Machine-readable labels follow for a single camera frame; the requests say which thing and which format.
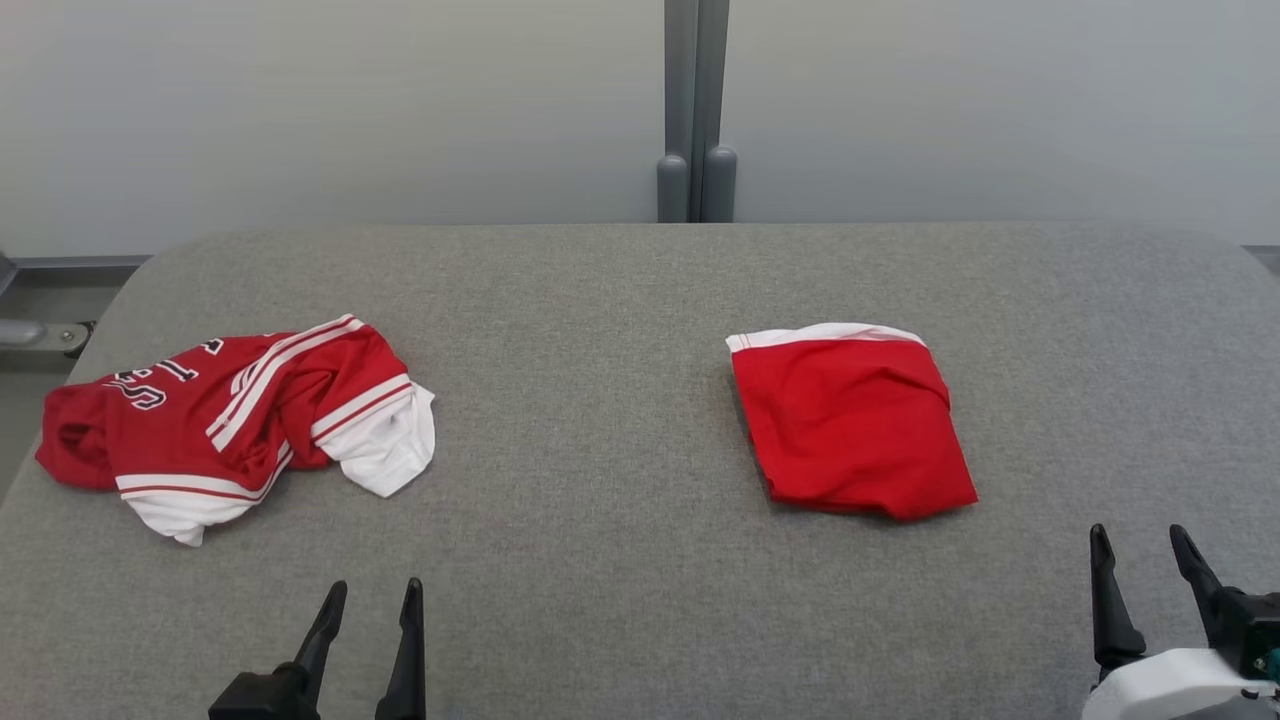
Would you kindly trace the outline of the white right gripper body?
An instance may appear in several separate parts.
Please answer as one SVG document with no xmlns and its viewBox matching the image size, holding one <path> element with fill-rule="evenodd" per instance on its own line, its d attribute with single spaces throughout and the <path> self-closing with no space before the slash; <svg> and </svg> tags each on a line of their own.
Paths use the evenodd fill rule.
<svg viewBox="0 0 1280 720">
<path fill-rule="evenodd" d="M 1178 719 L 1235 703 L 1277 717 L 1277 683 L 1247 679 L 1213 650 L 1169 650 L 1119 667 L 1091 692 L 1084 719 Z"/>
</svg>

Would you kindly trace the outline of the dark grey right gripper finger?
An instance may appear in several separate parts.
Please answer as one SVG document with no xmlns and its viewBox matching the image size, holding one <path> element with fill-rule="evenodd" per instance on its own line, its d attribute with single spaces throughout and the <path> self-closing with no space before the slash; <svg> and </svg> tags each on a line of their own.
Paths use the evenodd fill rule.
<svg viewBox="0 0 1280 720">
<path fill-rule="evenodd" d="M 1222 643 L 1233 619 L 1233 593 L 1220 582 L 1185 527 L 1171 525 L 1169 537 L 1178 570 L 1196 598 L 1207 642 Z"/>
<path fill-rule="evenodd" d="M 1111 673 L 1146 657 L 1146 638 L 1128 612 L 1115 577 L 1116 559 L 1101 523 L 1089 530 L 1093 657 L 1100 673 Z"/>
</svg>

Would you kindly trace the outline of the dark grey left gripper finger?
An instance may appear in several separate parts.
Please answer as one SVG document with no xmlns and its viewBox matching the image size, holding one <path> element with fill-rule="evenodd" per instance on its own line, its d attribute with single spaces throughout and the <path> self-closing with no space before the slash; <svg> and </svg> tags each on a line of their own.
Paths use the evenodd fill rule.
<svg viewBox="0 0 1280 720">
<path fill-rule="evenodd" d="M 319 700 L 329 650 L 340 632 L 347 593 L 346 580 L 332 584 L 294 656 L 293 664 L 303 678 L 301 694 L 305 701 Z"/>
<path fill-rule="evenodd" d="M 399 611 L 399 644 L 385 694 L 378 701 L 375 719 L 428 716 L 422 583 L 411 577 Z"/>
</svg>

